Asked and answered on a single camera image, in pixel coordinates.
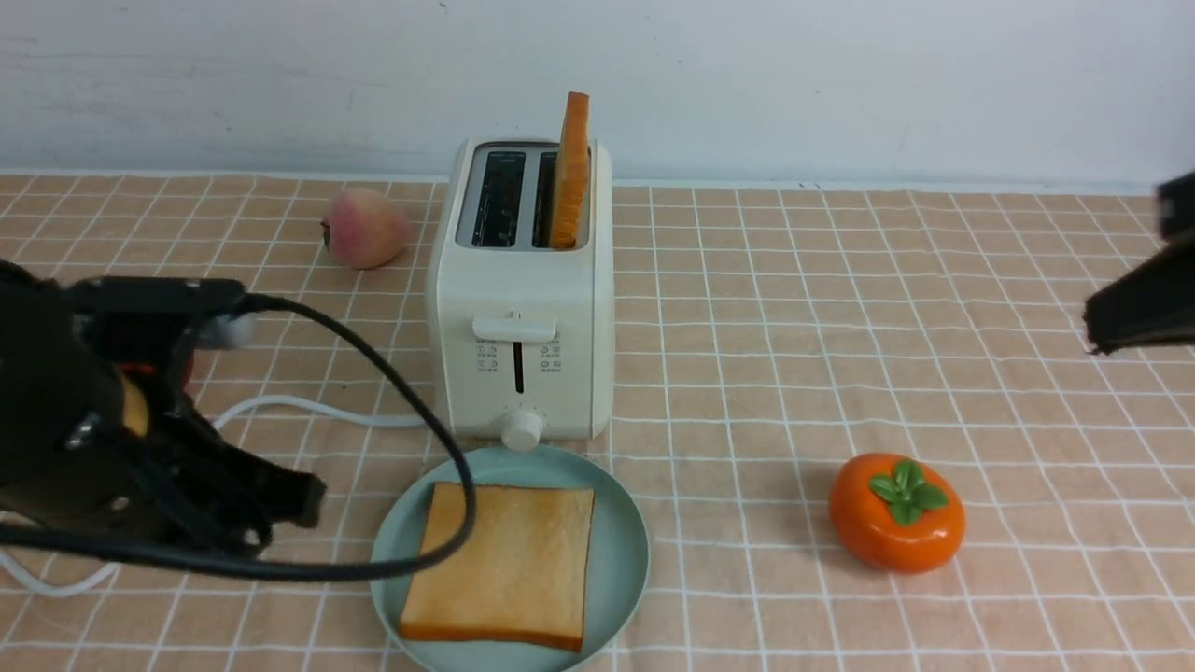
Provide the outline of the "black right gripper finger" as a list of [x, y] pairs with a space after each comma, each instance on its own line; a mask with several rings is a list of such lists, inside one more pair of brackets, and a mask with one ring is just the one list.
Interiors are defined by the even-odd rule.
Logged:
[[1194, 344], [1194, 248], [1169, 243], [1084, 303], [1093, 356]]

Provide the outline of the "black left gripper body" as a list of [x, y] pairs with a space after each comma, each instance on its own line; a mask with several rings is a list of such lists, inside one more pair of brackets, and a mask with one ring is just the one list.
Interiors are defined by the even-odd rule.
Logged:
[[133, 364], [76, 331], [76, 299], [4, 262], [4, 543], [48, 552], [191, 552], [202, 512], [174, 466], [201, 424], [186, 356]]

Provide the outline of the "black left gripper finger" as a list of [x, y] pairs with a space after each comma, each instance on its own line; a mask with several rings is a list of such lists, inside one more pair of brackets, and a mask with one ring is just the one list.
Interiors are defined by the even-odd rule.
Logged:
[[221, 552], [263, 552], [274, 525], [320, 523], [324, 481], [281, 468], [227, 442], [196, 410], [176, 419], [176, 485], [202, 544]]

